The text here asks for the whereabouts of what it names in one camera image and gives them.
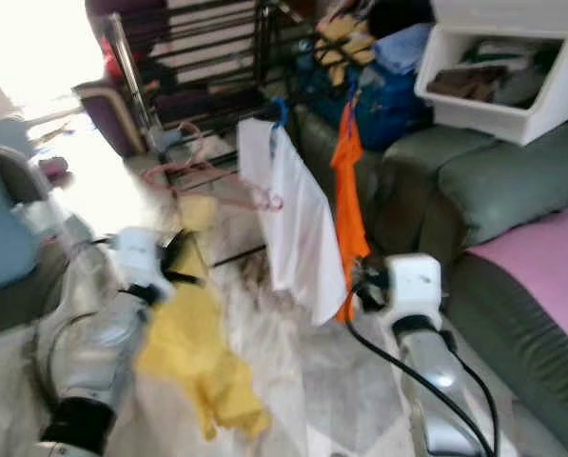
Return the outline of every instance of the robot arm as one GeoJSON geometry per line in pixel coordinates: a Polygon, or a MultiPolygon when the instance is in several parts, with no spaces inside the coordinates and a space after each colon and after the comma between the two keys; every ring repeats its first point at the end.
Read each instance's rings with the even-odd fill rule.
{"type": "Polygon", "coordinates": [[[173,293],[161,272],[157,234],[127,228],[116,239],[115,256],[127,289],[87,319],[72,320],[49,343],[48,373],[58,399],[49,426],[30,457],[98,457],[133,376],[151,308],[173,293]]]}
{"type": "MultiPolygon", "coordinates": [[[[389,308],[383,320],[396,337],[401,360],[471,418],[463,368],[440,334],[440,264],[425,254],[392,256],[385,263],[389,308]]],[[[432,392],[407,375],[402,376],[402,391],[411,407],[418,457],[486,455],[476,434],[432,392]]]]}

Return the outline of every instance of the clothes hanger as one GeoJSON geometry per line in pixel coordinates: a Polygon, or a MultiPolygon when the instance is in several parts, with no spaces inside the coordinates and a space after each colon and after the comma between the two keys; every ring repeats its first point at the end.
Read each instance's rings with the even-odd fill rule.
{"type": "Polygon", "coordinates": [[[360,100],[360,91],[358,89],[358,80],[353,78],[351,80],[351,87],[349,88],[349,96],[347,103],[349,104],[349,116],[347,117],[347,139],[351,139],[353,130],[353,122],[356,116],[356,106],[360,100]]]}
{"type": "Polygon", "coordinates": [[[272,102],[276,104],[280,109],[280,118],[273,126],[275,129],[279,127],[285,127],[287,124],[287,104],[282,97],[275,97],[272,99],[272,102]]]}
{"type": "Polygon", "coordinates": [[[272,194],[270,189],[264,189],[256,184],[250,183],[244,179],[239,178],[229,172],[222,171],[211,165],[206,159],[205,151],[205,138],[201,129],[191,122],[184,121],[178,126],[179,130],[187,129],[191,130],[197,136],[197,149],[191,154],[191,156],[183,164],[164,164],[153,169],[150,169],[142,174],[142,179],[149,186],[154,189],[167,190],[172,192],[176,197],[188,196],[188,195],[205,195],[215,197],[218,201],[225,205],[231,205],[238,208],[277,212],[284,207],[284,199],[277,195],[272,194]],[[249,190],[254,196],[254,202],[248,203],[247,201],[225,198],[221,196],[216,196],[208,192],[201,192],[198,190],[180,190],[175,186],[168,184],[161,184],[157,182],[159,176],[165,173],[183,173],[184,175],[201,173],[208,176],[223,179],[232,184],[233,186],[249,190]]]}

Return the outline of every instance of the pink blanket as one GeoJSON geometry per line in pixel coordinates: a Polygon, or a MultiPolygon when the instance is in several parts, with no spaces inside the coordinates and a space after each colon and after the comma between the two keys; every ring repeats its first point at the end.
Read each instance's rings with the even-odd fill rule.
{"type": "Polygon", "coordinates": [[[568,209],[469,251],[507,271],[568,335],[568,209]]]}

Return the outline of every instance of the pink clothes hanger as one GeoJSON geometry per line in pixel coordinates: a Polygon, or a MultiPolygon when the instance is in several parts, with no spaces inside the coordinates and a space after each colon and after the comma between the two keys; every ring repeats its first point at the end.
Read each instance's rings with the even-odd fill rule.
{"type": "Polygon", "coordinates": [[[188,195],[206,195],[212,196],[218,199],[221,203],[225,205],[231,205],[238,208],[258,210],[258,211],[268,211],[277,212],[284,207],[284,200],[281,196],[277,194],[272,194],[270,189],[264,189],[253,183],[250,183],[244,179],[239,178],[231,173],[217,169],[211,165],[207,160],[205,160],[205,139],[201,130],[194,124],[184,121],[178,126],[179,130],[191,130],[197,136],[197,149],[192,153],[186,162],[183,164],[164,164],[153,169],[149,169],[142,174],[142,179],[152,188],[167,190],[171,192],[176,197],[188,196],[188,195]],[[185,175],[193,173],[201,173],[207,176],[223,179],[232,184],[233,186],[240,187],[242,189],[249,190],[255,197],[254,203],[248,203],[247,201],[225,198],[221,196],[216,196],[208,192],[201,192],[198,190],[180,190],[175,186],[169,184],[161,184],[157,182],[159,176],[164,173],[183,173],[185,175]]]}

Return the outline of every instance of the sofa cushion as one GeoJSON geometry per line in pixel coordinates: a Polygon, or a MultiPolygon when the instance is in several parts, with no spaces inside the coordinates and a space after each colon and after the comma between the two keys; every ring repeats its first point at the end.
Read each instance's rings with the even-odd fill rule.
{"type": "Polygon", "coordinates": [[[568,335],[568,208],[469,251],[521,283],[568,335]]]}
{"type": "Polygon", "coordinates": [[[462,154],[441,168],[438,186],[460,213],[464,247],[567,207],[568,124],[524,148],[497,142],[462,154]]]}
{"type": "Polygon", "coordinates": [[[568,336],[523,285],[477,256],[459,259],[449,290],[455,328],[568,449],[568,336]]]}
{"type": "MultiPolygon", "coordinates": [[[[378,247],[388,254],[417,250],[425,213],[439,197],[440,169],[495,143],[492,137],[471,130],[434,127],[402,138],[388,149],[378,170],[379,184],[366,227],[378,247]]],[[[443,224],[438,225],[445,234],[449,232],[444,224],[453,221],[450,214],[454,211],[448,211],[440,218],[443,224]]]]}

